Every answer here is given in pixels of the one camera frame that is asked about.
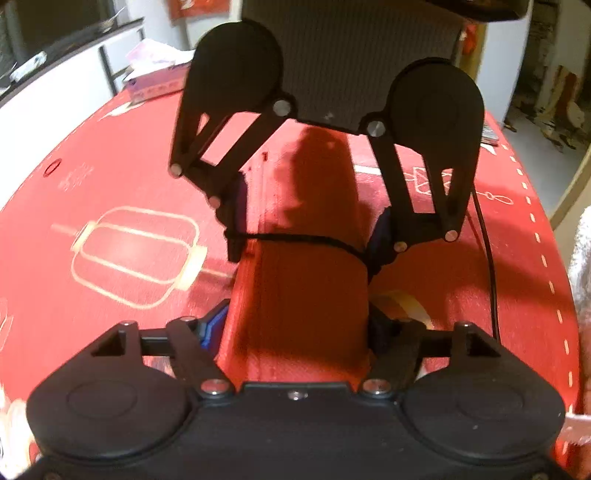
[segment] black string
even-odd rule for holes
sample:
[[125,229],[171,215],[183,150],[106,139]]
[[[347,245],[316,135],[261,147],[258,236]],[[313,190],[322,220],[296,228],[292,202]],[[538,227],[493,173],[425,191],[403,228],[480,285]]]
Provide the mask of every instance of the black string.
[[[488,260],[488,273],[489,281],[491,284],[490,299],[491,299],[491,327],[492,336],[497,342],[501,342],[501,332],[499,330],[499,312],[498,302],[496,298],[496,272],[495,264],[492,258],[491,241],[488,237],[488,231],[486,230],[486,224],[482,209],[480,208],[480,202],[478,201],[478,194],[476,189],[472,189],[472,200],[476,208],[476,214],[478,216],[478,222],[482,231],[482,237],[484,239],[484,246],[486,251],[486,259]],[[298,233],[242,233],[242,232],[230,232],[226,230],[224,236],[227,239],[253,239],[271,242],[286,242],[286,243],[305,243],[315,245],[328,245],[329,247],[340,248],[345,250],[347,253],[359,258],[366,267],[369,265],[368,258],[364,252],[357,250],[355,247],[332,238],[330,236],[322,235],[302,235]]]
[[315,245],[328,245],[329,247],[336,247],[345,250],[347,253],[359,258],[364,265],[367,266],[367,258],[364,252],[357,250],[355,247],[342,242],[331,236],[322,235],[300,235],[299,233],[242,233],[230,232],[226,230],[224,236],[228,239],[248,239],[248,240],[262,240],[268,242],[286,242],[286,243],[302,243]]
[[484,223],[484,215],[480,208],[480,202],[478,201],[478,194],[476,188],[472,189],[472,200],[474,201],[474,207],[476,207],[476,214],[478,215],[478,223],[482,231],[482,238],[484,239],[484,248],[486,251],[486,259],[488,260],[488,275],[491,283],[490,298],[491,298],[491,327],[493,338],[501,343],[501,331],[499,330],[499,310],[496,300],[496,273],[495,263],[492,258],[491,241],[488,238],[488,231],[486,230],[486,224]]

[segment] round black pad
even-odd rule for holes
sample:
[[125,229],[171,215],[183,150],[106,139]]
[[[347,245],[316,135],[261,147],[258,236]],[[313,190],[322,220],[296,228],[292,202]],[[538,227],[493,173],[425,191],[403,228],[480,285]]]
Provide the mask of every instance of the round black pad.
[[564,422],[558,393],[539,379],[524,380],[444,369],[418,380],[403,409],[440,449],[477,460],[515,459],[548,448]]
[[199,42],[193,72],[190,87],[205,112],[253,111],[278,85],[281,50],[256,24],[226,23]]
[[183,387],[165,373],[117,358],[65,365],[31,394],[27,418],[44,452],[113,459],[170,437],[189,411]]
[[394,140],[401,145],[442,160],[450,153],[478,154],[484,104],[474,81],[453,65],[432,61],[401,73],[390,91],[389,110]]

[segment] red tablecloth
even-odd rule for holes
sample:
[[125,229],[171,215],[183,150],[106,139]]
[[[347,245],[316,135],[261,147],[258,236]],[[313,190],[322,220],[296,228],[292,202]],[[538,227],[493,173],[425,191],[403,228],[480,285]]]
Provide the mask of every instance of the red tablecloth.
[[[311,245],[250,242],[234,281],[236,266],[226,261],[222,229],[203,195],[167,173],[179,98],[113,112],[127,101],[120,94],[72,132],[0,212],[0,382],[10,399],[26,399],[116,322],[160,327],[200,316],[230,295],[218,363],[237,383],[358,381],[369,362],[368,295],[392,315],[436,328],[470,320],[490,330],[488,268],[472,204],[459,241],[412,247],[369,292],[356,258]],[[251,120],[233,119],[206,157],[219,158]],[[499,147],[481,149],[476,187],[495,260],[502,341],[571,408],[579,349],[569,284],[536,193],[498,133]],[[416,208],[432,208],[421,158],[399,152]],[[387,205],[365,139],[295,122],[254,155],[246,176],[251,231],[332,235],[362,248]],[[310,268],[323,273],[311,278]]]

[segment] metal screw head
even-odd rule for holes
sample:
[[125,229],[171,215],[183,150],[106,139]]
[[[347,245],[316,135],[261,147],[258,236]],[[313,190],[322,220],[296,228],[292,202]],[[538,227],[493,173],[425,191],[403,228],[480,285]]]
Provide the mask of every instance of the metal screw head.
[[386,133],[386,126],[380,120],[373,120],[368,123],[367,132],[370,137],[381,137]]
[[213,208],[214,210],[217,210],[218,208],[220,208],[222,206],[222,200],[220,199],[220,197],[209,197],[207,199],[207,202],[208,202],[209,206],[211,208]]
[[177,179],[183,174],[183,168],[178,163],[173,163],[170,166],[170,174]]
[[406,242],[396,242],[394,244],[394,251],[396,253],[401,254],[402,252],[405,252],[408,248],[408,245]]
[[277,100],[273,103],[273,111],[276,116],[287,116],[291,112],[291,103],[287,100]]
[[308,392],[305,392],[303,390],[290,390],[289,392],[287,392],[287,398],[295,401],[303,400],[305,398],[308,398]]
[[455,230],[449,230],[445,234],[446,242],[455,242],[460,235]]
[[201,390],[210,395],[224,395],[230,390],[230,382],[223,378],[210,378],[201,384]]
[[390,382],[382,378],[370,378],[363,382],[363,391],[374,397],[386,395],[391,390],[392,385],[390,385]]

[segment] white wall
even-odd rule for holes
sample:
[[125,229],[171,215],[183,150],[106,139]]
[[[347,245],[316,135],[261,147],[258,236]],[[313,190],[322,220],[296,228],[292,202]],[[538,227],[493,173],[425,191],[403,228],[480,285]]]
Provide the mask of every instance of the white wall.
[[217,27],[225,22],[237,22],[240,20],[240,12],[242,10],[242,0],[230,0],[229,15],[211,15],[203,17],[193,17],[187,19],[187,35],[189,37],[190,48],[195,48],[195,45],[201,38],[209,32],[212,28]]
[[193,17],[187,19],[187,34],[189,36],[189,46],[191,49],[201,40],[201,38],[212,28],[225,22],[229,22],[228,15],[212,15],[211,17]]
[[531,9],[521,20],[488,24],[482,51],[482,61],[476,84],[480,89],[486,109],[497,122],[505,119],[530,30]]
[[147,38],[189,50],[184,21],[172,22],[167,0],[126,0],[131,20],[144,17]]
[[582,0],[560,0],[553,58],[545,74],[538,107],[547,104],[560,65],[579,77],[583,76],[590,41],[591,8]]
[[98,48],[105,44],[112,56],[130,38],[139,41],[132,30],[87,48],[0,107],[0,209],[59,142],[111,98]]

